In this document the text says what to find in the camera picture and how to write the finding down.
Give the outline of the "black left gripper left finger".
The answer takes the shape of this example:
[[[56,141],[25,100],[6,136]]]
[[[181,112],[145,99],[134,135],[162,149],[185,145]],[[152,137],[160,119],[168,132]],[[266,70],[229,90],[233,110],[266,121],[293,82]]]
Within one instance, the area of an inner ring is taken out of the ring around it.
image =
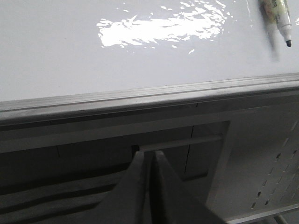
[[[147,163],[143,152],[134,158],[116,187],[87,211],[78,224],[141,224],[147,186]]]

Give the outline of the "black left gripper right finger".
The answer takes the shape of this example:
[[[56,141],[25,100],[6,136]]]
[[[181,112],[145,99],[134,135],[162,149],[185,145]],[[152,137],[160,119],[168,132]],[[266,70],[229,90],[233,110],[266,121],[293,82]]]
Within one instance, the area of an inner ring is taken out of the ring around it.
[[[154,224],[224,223],[188,192],[162,151],[152,159],[149,199]]]

